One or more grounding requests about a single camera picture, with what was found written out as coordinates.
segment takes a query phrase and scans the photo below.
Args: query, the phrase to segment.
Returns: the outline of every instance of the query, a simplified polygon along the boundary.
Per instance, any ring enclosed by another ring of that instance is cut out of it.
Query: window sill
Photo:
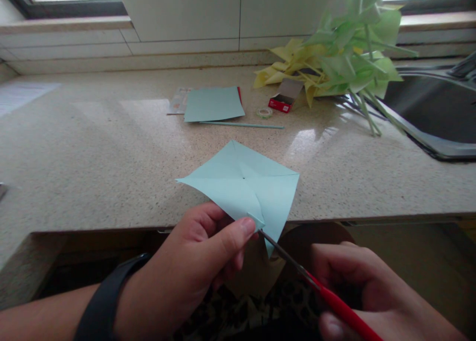
[[[131,29],[128,16],[24,20],[0,26],[0,35],[42,32]],[[476,11],[405,15],[400,32],[449,30],[476,27]]]
[[[400,32],[467,29],[476,27],[476,11],[405,15]]]
[[[128,16],[103,16],[67,19],[23,20],[0,26],[0,34],[32,34],[44,32],[131,29]]]

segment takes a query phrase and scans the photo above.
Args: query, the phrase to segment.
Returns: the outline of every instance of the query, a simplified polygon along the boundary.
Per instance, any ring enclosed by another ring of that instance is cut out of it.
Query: window frame
[[[476,10],[476,0],[383,0],[384,4],[404,5],[403,15],[435,14]]]
[[[121,0],[42,1],[10,0],[27,19],[127,15]]]

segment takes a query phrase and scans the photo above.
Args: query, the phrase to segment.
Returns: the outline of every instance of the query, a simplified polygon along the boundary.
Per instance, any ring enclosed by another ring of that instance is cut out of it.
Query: blue paper sheet
[[[279,239],[288,218],[299,174],[230,141],[189,176],[177,181],[203,192],[233,219],[251,216],[256,224]],[[273,246],[266,242],[268,256]]]
[[[238,87],[202,88],[188,94],[186,122],[223,120],[243,116]]]

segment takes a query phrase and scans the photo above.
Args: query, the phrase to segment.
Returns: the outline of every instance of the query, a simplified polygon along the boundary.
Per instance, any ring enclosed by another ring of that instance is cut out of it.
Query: small cardboard box
[[[268,107],[289,113],[294,101],[299,95],[304,83],[301,81],[283,79],[278,88],[278,93],[270,98]]]

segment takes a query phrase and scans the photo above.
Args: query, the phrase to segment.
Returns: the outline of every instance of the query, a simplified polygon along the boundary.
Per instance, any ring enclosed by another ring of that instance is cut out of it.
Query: clothing
[[[300,340],[321,340],[318,318],[322,310],[316,294],[302,280],[277,283],[264,299],[236,299],[223,286],[209,291],[171,340],[238,341],[250,336],[286,340],[298,335]]]

